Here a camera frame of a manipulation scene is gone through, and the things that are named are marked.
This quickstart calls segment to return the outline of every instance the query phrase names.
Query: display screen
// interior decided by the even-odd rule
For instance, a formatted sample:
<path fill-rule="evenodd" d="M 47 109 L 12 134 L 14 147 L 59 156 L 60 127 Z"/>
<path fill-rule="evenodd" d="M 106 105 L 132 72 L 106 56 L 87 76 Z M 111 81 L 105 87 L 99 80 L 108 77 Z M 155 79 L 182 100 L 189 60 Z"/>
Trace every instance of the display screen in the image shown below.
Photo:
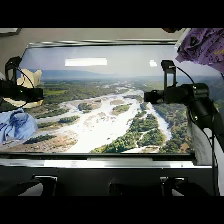
<path fill-rule="evenodd" d="M 29 139 L 8 139 L 5 152 L 188 153 L 186 108 L 143 102 L 144 91 L 163 89 L 162 60 L 173 60 L 194 82 L 206 83 L 224 112 L 220 72 L 192 62 L 178 63 L 174 45 L 30 48 L 21 69 L 41 70 L 41 106 L 24 108 L 38 130 Z M 177 85 L 191 83 L 177 70 Z M 3 102 L 1 111 L 12 105 Z"/>

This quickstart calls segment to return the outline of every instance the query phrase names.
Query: sky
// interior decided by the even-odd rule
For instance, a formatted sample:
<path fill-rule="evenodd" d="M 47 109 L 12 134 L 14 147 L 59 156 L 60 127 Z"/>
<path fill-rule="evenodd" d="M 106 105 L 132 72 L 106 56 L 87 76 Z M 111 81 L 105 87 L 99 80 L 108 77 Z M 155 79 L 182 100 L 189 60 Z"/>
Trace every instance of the sky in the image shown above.
<path fill-rule="evenodd" d="M 105 76 L 163 76 L 162 60 L 173 60 L 191 76 L 220 76 L 220 73 L 206 65 L 192 62 L 179 63 L 175 60 L 177 53 L 174 45 L 126 45 L 126 46 L 74 46 L 27 49 L 20 63 L 20 68 L 40 70 L 78 70 L 89 71 Z M 107 65 L 65 66 L 66 59 L 106 58 Z M 150 67 L 154 60 L 156 67 Z"/>

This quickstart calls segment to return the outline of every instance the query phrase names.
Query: beige cloth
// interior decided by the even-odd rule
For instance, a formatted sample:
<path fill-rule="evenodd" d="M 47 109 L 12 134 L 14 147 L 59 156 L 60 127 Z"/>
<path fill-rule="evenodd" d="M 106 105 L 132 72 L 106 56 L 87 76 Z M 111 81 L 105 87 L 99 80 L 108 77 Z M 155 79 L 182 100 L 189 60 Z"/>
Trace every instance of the beige cloth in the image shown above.
<path fill-rule="evenodd" d="M 37 85 L 40 84 L 40 78 L 42 75 L 41 70 L 37 70 L 35 73 L 29 71 L 28 69 L 22 69 L 22 71 L 27 75 L 27 77 L 30 79 L 30 81 L 33 83 L 33 86 L 36 87 Z M 27 88 L 33 88 L 29 79 L 23 74 L 21 74 L 21 78 L 17 79 L 17 85 L 21 85 Z M 10 98 L 4 98 L 5 101 L 8 103 L 11 103 L 13 106 L 20 107 L 23 104 L 25 104 L 25 101 L 15 101 Z M 32 103 L 27 103 L 24 108 L 32 108 L 32 107 L 37 107 L 42 104 L 43 100 L 40 100 L 38 102 L 32 102 Z"/>

